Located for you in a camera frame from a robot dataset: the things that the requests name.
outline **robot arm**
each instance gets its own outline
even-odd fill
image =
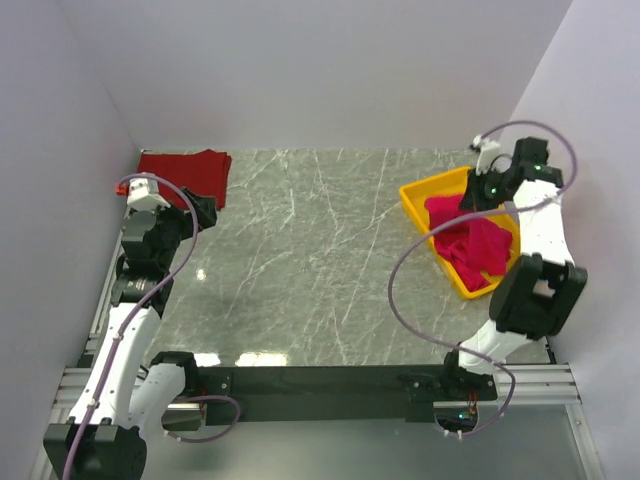
[[[505,201],[517,208],[555,197],[563,185],[562,172],[547,165],[547,142],[524,138],[516,142],[511,165],[493,168],[500,145],[476,137],[476,169],[469,171],[460,208],[489,210]],[[576,267],[564,238],[561,200],[520,213],[520,257],[495,290],[490,319],[462,346],[497,361],[543,336],[558,334],[587,281],[585,269]],[[491,374],[494,367],[465,352],[458,365],[473,374]]]
[[[215,200],[182,191],[196,210],[199,228],[215,225]],[[72,478],[138,479],[146,461],[146,442],[161,431],[167,406],[179,396],[201,394],[194,356],[184,352],[158,354],[142,385],[134,389],[138,367],[160,325],[173,283],[166,283],[142,306],[124,335],[118,331],[136,304],[167,277],[180,242],[192,235],[193,219],[169,204],[153,180],[134,179],[118,193],[127,195],[131,210],[122,225],[124,253],[116,264],[105,342],[67,422],[49,425],[45,434],[45,450],[59,478],[88,404],[95,405],[95,410],[74,457]],[[94,392],[113,355],[114,339],[119,347],[95,402]]]

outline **yellow tray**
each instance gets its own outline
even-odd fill
[[[467,188],[467,172],[470,168],[471,167],[456,168],[455,170],[450,170],[433,177],[425,178],[424,180],[410,183],[409,185],[405,185],[400,188],[402,206],[421,234],[424,235],[429,231],[429,212],[424,208],[425,200],[435,196],[458,195],[464,193]],[[518,225],[516,225],[516,222],[514,222],[509,215],[497,215],[488,218],[496,225],[509,230],[513,235],[509,262],[507,264],[508,270],[520,256],[520,230]],[[453,268],[453,265],[438,255],[433,237],[429,238],[427,243],[462,298],[478,298],[485,293],[489,293],[494,290],[500,283],[500,280],[502,280],[503,275],[488,275],[484,272],[483,275],[489,281],[489,285],[481,288],[480,290],[476,290],[475,292],[470,292],[467,290],[464,283],[462,283],[462,280]]]

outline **red cloth folded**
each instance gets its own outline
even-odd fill
[[[138,172],[154,173],[197,195],[215,197],[218,210],[227,199],[230,169],[231,157],[226,152],[213,150],[186,155],[143,153],[138,164]],[[160,185],[160,193],[176,207],[187,208],[180,197],[164,185]]]
[[[424,202],[429,212],[429,228],[464,215],[458,209],[462,195],[432,197]],[[438,254],[448,260],[458,272],[467,290],[474,292],[489,285],[481,272],[489,275],[507,273],[509,249],[513,237],[509,230],[500,228],[486,218],[454,225],[434,236]]]

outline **gray marble surface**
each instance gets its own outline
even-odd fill
[[[440,363],[445,349],[406,331],[386,297],[389,272],[417,238],[398,188],[473,162],[410,149],[240,150],[227,206],[177,277],[147,359],[188,350],[202,364]],[[176,259],[186,252],[183,242]],[[397,303],[423,331],[457,342],[487,319],[426,248],[397,279]],[[511,363],[547,363],[541,343]]]

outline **white wall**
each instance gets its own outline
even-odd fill
[[[571,0],[59,0],[143,147],[466,145]]]
[[[55,2],[0,2],[0,65],[0,476],[17,480],[81,353],[136,151]]]
[[[580,157],[564,220],[589,282],[554,345],[610,480],[640,469],[639,45],[637,1],[575,0],[513,114],[557,126]]]

